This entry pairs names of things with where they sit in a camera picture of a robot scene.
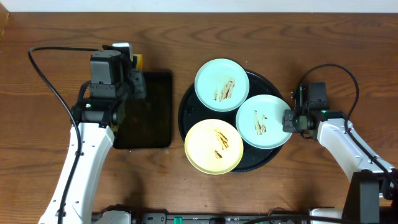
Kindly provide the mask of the yellow plate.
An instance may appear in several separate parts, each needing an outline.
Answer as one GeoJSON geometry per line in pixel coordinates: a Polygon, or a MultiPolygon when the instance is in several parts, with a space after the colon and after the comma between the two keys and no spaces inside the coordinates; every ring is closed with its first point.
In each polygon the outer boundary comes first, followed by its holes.
{"type": "Polygon", "coordinates": [[[193,125],[185,137],[184,147],[190,163],[211,175],[232,171],[244,151],[237,129],[220,119],[206,119],[193,125]]]}

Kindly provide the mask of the yellow green sponge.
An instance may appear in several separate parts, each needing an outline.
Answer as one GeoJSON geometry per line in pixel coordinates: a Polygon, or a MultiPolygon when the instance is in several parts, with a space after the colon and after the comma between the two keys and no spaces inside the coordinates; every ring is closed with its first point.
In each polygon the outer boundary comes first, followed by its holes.
{"type": "Polygon", "coordinates": [[[134,54],[132,67],[135,70],[142,70],[143,68],[143,55],[142,54],[134,54]]]}

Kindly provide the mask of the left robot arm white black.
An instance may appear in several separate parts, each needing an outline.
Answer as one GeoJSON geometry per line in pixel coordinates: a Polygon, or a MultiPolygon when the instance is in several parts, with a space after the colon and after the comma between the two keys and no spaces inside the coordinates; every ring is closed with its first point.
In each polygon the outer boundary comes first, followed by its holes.
{"type": "Polygon", "coordinates": [[[138,128],[133,109],[146,94],[140,70],[120,85],[82,84],[72,107],[67,157],[57,187],[40,223],[91,223],[93,202],[108,152],[132,148],[138,128]]]}

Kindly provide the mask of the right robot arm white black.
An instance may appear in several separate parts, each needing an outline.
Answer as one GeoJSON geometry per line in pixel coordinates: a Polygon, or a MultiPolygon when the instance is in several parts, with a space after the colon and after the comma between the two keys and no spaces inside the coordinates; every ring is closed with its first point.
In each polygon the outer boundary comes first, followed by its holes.
{"type": "Polygon", "coordinates": [[[350,181],[343,220],[360,223],[397,223],[397,168],[379,157],[355,131],[341,111],[285,110],[286,133],[314,139],[335,158],[350,181]]]}

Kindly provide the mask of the mint plate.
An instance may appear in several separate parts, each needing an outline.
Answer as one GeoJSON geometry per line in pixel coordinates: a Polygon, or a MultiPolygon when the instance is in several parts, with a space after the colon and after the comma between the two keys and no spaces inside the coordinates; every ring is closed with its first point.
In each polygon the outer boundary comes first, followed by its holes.
{"type": "Polygon", "coordinates": [[[239,108],[249,94],[249,78],[240,64],[226,58],[205,63],[197,71],[195,93],[200,102],[217,112],[239,108]]]}
{"type": "Polygon", "coordinates": [[[292,133],[283,131],[284,111],[289,105],[276,96],[256,95],[246,100],[236,114],[241,137],[259,149],[273,149],[286,143],[292,133]]]}

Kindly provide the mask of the mint plate top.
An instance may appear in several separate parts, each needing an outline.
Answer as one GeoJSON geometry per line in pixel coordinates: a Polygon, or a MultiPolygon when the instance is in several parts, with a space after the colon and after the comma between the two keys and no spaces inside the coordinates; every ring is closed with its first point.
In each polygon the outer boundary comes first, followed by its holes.
{"type": "Polygon", "coordinates": [[[249,94],[249,78],[240,64],[226,58],[205,63],[197,71],[195,93],[200,102],[217,112],[239,108],[249,94]]]}

